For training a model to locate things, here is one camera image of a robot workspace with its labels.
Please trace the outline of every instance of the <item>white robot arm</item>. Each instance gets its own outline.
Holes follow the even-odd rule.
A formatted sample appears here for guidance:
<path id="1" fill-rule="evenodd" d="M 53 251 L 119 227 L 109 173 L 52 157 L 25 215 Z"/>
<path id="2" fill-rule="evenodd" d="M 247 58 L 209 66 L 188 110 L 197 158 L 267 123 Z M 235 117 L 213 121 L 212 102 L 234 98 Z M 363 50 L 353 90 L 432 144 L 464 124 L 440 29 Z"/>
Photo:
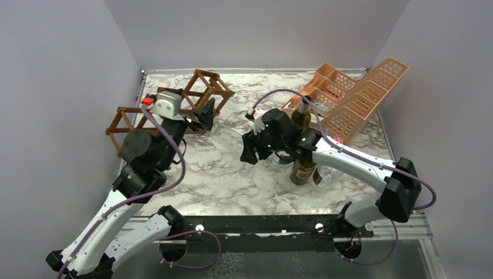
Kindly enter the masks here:
<path id="1" fill-rule="evenodd" d="M 331 141 L 329 143 L 312 128 L 299 131 L 287 114 L 279 109 L 249 118 L 255 119 L 255 124 L 252 131 L 242 136 L 244 149 L 241 161 L 255 164 L 258 159 L 268 158 L 272 152 L 284 151 L 293 159 L 305 159 L 341 170 L 380 193 L 344 206 L 337 222 L 348 235 L 368 222 L 385 217 L 401 223 L 409 219 L 421 185 L 384 166 L 394 166 L 417 176 L 410 160 L 401 158 L 399 162 L 393 162 L 354 150 L 333 139 L 328 139 Z M 365 159 L 377 163 L 370 164 Z"/>
<path id="2" fill-rule="evenodd" d="M 179 145 L 186 129 L 212 128 L 214 99 L 194 110 L 199 120 L 180 115 L 181 95 L 161 92 L 142 101 L 163 118 L 162 127 Z M 67 274 L 66 278 L 111 278 L 113 270 L 143 248 L 169 235 L 174 224 L 183 217 L 171 206 L 160 209 L 146 224 L 116 238 L 118 232 L 151 198 L 148 193 L 158 190 L 166 182 L 162 173 L 170 169 L 176 151 L 161 134 L 151 135 L 144 130 L 133 130 L 125 138 L 120 157 L 127 163 L 113 182 L 113 189 L 98 213 L 83 232 L 67 248 L 51 252 L 46 261 L 53 270 Z"/>

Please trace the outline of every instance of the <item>gray wall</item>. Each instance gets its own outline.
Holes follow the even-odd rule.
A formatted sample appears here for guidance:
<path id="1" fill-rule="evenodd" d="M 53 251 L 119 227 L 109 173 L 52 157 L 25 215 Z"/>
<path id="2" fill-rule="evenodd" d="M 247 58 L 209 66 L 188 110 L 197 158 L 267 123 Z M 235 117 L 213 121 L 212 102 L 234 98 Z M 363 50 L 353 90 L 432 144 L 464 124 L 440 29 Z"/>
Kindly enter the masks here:
<path id="1" fill-rule="evenodd" d="M 2 1 L 0 40 L 0 277 L 55 278 L 44 258 L 115 178 L 104 131 L 140 68 L 102 0 Z"/>
<path id="2" fill-rule="evenodd" d="M 427 213 L 449 278 L 493 273 L 492 11 L 491 0 L 410 0 L 377 59 L 410 65 L 383 117 L 395 153 L 438 192 Z"/>
<path id="3" fill-rule="evenodd" d="M 143 69 L 372 67 L 408 0 L 106 0 Z"/>

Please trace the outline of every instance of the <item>white marble surface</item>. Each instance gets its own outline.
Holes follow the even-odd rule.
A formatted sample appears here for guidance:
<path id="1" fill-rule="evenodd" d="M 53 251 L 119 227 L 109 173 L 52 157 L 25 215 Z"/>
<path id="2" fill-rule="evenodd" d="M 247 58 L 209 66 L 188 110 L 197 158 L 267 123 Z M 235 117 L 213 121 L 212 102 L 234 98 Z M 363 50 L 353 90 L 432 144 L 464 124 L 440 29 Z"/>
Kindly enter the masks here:
<path id="1" fill-rule="evenodd" d="M 184 88 L 191 76 L 192 73 L 149 75 L 144 95 L 155 94 L 158 87 Z M 215 118 L 219 125 L 210 134 L 185 135 L 188 144 L 185 179 L 175 189 L 154 196 L 137 215 L 153 214 L 164 205 L 173 205 L 183 215 L 338 213 L 346 202 L 374 194 L 374 189 L 348 175 L 342 176 L 329 192 L 315 189 L 311 179 L 306 185 L 294 185 L 288 177 L 289 168 L 278 167 L 270 158 L 254 166 L 242 163 L 239 159 L 241 147 L 231 141 L 222 141 L 224 131 L 238 133 L 237 140 L 240 141 L 240 134 L 251 129 L 251 122 L 244 115 L 262 95 L 275 88 L 298 90 L 312 76 L 307 73 L 221 74 L 221 79 L 236 93 Z M 197 86 L 192 90 L 204 88 Z M 272 95 L 259 108 L 279 107 L 290 96 L 289 93 Z M 349 146 L 373 156 L 390 158 L 376 115 Z M 166 172 L 166 184 L 175 181 L 180 173 L 180 166 L 173 165 Z"/>

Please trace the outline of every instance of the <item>wine bottle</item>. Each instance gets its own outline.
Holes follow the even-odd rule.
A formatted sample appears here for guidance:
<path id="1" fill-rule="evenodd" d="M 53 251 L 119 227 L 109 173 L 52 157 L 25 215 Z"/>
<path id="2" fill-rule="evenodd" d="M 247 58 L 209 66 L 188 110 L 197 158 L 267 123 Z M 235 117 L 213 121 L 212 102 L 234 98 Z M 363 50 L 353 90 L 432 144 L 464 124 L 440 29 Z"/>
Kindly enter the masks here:
<path id="1" fill-rule="evenodd" d="M 296 185 L 306 184 L 316 166 L 317 164 L 308 160 L 296 160 L 291 169 L 291 182 Z"/>
<path id="2" fill-rule="evenodd" d="M 310 96 L 306 96 L 306 98 L 310 100 L 310 102 L 312 101 Z M 299 108 L 295 109 L 295 111 L 291 115 L 291 120 L 301 131 L 308 128 L 308 125 L 310 125 L 310 121 L 312 121 L 309 107 L 309 104 L 303 99 L 303 102 L 301 102 Z"/>

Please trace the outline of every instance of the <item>plastic basket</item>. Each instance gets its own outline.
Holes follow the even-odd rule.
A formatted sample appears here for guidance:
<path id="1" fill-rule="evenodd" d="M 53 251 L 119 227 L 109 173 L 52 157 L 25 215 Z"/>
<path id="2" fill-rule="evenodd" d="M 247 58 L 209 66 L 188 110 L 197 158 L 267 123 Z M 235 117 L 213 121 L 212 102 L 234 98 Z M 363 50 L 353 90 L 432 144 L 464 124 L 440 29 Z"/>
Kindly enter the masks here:
<path id="1" fill-rule="evenodd" d="M 312 98 L 326 134 L 349 143 L 407 70 L 407 65 L 388 58 L 362 78 L 354 79 L 324 63 L 300 92 Z M 282 108 L 294 110 L 300 103 L 301 97 L 294 96 Z"/>

